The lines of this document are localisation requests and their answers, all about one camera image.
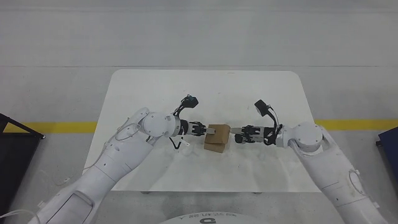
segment cardboard box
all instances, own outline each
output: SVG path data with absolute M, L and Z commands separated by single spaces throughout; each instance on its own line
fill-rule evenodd
M 216 130 L 214 134 L 206 134 L 205 143 L 207 144 L 226 144 L 229 139 L 230 126 L 227 124 L 209 124 L 209 128 Z
M 225 149 L 225 144 L 207 144 L 205 143 L 205 150 L 215 151 L 218 153 L 223 153 Z

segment white table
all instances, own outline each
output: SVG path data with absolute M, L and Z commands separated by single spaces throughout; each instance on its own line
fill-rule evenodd
M 299 77 L 293 72 L 118 70 L 112 76 L 86 160 L 92 164 L 103 143 L 126 118 L 143 106 L 171 113 L 191 94 L 199 105 L 180 117 L 205 125 L 272 125 L 254 103 L 271 104 L 279 121 L 313 123 Z M 174 150 L 166 139 L 113 190 L 180 192 L 319 192 L 293 151 L 264 144 L 236 144 L 223 154 L 203 149 L 205 137 L 185 136 L 191 146 Z

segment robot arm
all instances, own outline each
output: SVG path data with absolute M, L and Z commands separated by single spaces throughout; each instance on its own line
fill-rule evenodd
M 262 116 L 272 114 L 268 111 L 270 106 L 262 101 L 258 104 L 260 101 L 256 103 L 258 112 Z M 302 123 L 294 128 L 278 123 L 274 126 L 274 130 L 262 126 L 233 128 L 235 141 L 291 147 L 345 223 L 387 223 L 366 195 L 358 170 L 323 127 L 311 123 Z
M 180 108 L 193 108 L 196 105 L 196 98 L 188 95 Z M 142 108 L 134 113 L 104 144 L 98 159 L 82 177 L 59 191 L 39 210 L 37 215 L 41 224 L 93 223 L 108 192 L 146 158 L 158 139 L 166 137 L 172 140 L 171 137 L 181 134 L 201 136 L 206 132 L 214 132 L 214 129 L 205 128 L 200 122 L 180 119 L 181 110 L 163 114 Z M 34 218 L 29 222 L 36 223 Z

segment robot forearm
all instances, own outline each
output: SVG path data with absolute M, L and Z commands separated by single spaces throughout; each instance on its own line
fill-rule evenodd
M 366 195 L 359 172 L 350 163 L 336 142 L 322 127 L 323 152 L 306 154 L 294 139 L 289 146 L 294 150 L 318 188 L 335 206 L 345 223 L 386 224 L 371 199 Z
M 59 191 L 37 213 L 42 223 L 93 223 L 96 212 L 108 192 L 152 150 L 151 144 L 142 136 L 136 135 L 139 128 L 134 124 L 148 113 L 149 110 L 143 108 L 126 121 L 125 128 L 104 145 L 96 163 L 76 182 Z M 29 223 L 36 223 L 36 220 L 32 219 Z

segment yellow line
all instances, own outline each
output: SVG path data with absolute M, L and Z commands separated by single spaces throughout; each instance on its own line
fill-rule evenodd
M 388 130 L 398 126 L 398 119 L 316 119 L 329 131 Z
M 97 122 L 30 122 L 23 123 L 40 133 L 94 133 Z M 8 124 L 5 133 L 23 133 L 22 129 Z
M 398 126 L 398 119 L 316 119 L 329 131 L 388 130 Z M 94 133 L 97 122 L 30 122 L 24 125 L 40 133 Z M 23 133 L 8 124 L 5 133 Z

